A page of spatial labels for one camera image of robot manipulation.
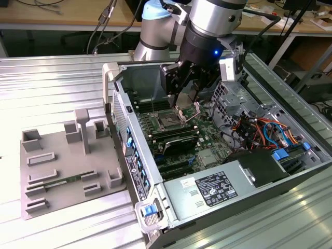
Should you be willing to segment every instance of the metal workbench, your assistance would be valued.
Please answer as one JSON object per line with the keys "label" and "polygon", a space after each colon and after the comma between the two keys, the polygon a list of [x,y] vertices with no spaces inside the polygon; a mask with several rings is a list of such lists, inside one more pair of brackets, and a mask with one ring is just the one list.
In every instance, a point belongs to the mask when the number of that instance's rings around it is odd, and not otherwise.
{"label": "metal workbench", "polygon": [[[127,61],[126,54],[15,58],[0,61],[0,247],[1,248],[145,248],[128,191],[88,201],[30,220],[20,219],[21,131],[40,134],[64,130],[72,110],[88,108],[92,125],[105,118],[102,65]],[[255,56],[247,61],[269,84],[332,143],[326,120],[281,85]],[[271,97],[248,78],[264,102]],[[331,248],[332,168],[282,196],[262,203],[169,248]]]}

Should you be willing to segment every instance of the power supply label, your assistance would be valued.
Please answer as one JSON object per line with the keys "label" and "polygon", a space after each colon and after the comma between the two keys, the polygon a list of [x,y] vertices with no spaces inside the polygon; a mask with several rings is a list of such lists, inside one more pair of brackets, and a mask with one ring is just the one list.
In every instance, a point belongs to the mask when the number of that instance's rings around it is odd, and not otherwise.
{"label": "power supply label", "polygon": [[140,172],[135,167],[134,159],[132,156],[126,157],[127,165],[130,171],[130,176],[133,181],[138,198],[143,201],[146,199],[144,188],[141,184]]}
{"label": "power supply label", "polygon": [[208,206],[214,206],[238,196],[223,171],[195,182]]}

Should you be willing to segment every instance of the screw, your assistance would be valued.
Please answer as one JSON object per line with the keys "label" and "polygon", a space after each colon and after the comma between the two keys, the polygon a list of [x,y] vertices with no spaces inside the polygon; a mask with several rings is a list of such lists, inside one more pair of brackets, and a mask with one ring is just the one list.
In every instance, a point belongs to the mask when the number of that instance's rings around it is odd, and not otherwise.
{"label": "screw", "polygon": [[235,16],[233,16],[233,15],[230,16],[230,17],[228,18],[228,21],[229,21],[229,22],[233,22],[233,21],[235,21]]}

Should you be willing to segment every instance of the motherboard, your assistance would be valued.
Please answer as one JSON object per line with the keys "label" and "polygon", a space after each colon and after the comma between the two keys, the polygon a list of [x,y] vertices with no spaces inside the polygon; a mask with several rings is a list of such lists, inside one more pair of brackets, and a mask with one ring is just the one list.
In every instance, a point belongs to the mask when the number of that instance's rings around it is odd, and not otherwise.
{"label": "motherboard", "polygon": [[168,181],[222,164],[232,153],[208,112],[198,103],[138,113],[159,172]]}

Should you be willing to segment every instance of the blue latch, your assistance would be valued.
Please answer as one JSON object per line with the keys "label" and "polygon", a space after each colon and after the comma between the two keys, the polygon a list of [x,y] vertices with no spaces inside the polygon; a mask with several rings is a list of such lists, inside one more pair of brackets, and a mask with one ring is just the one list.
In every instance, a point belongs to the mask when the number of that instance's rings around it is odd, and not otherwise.
{"label": "blue latch", "polygon": [[150,216],[153,214],[158,213],[157,207],[156,205],[150,205],[150,206],[146,206],[143,210],[144,216]]}
{"label": "blue latch", "polygon": [[140,154],[137,151],[135,152],[135,158],[136,158],[136,160],[139,160],[139,158],[140,158]]}
{"label": "blue latch", "polygon": [[142,165],[142,162],[141,162],[140,160],[138,160],[138,162],[137,162],[137,166],[138,166],[138,168],[139,168],[139,171],[141,171],[142,168],[143,168],[143,165]]}
{"label": "blue latch", "polygon": [[145,186],[146,186],[146,190],[149,191],[150,190],[150,183],[149,183],[148,179],[145,180]]}
{"label": "blue latch", "polygon": [[311,146],[310,146],[310,144],[308,144],[307,142],[304,142],[304,143],[303,143],[303,148],[304,148],[305,150],[309,150],[309,149],[311,149]]}
{"label": "blue latch", "polygon": [[288,157],[289,154],[285,151],[285,149],[278,149],[273,153],[273,156],[276,160],[280,160],[285,157]]}
{"label": "blue latch", "polygon": [[142,170],[142,172],[141,172],[141,178],[142,178],[143,180],[145,180],[145,178],[146,178],[145,170]]}
{"label": "blue latch", "polygon": [[131,145],[132,145],[132,143],[133,143],[133,138],[128,138],[128,141],[127,141],[127,147],[129,148],[129,147],[131,147]]}

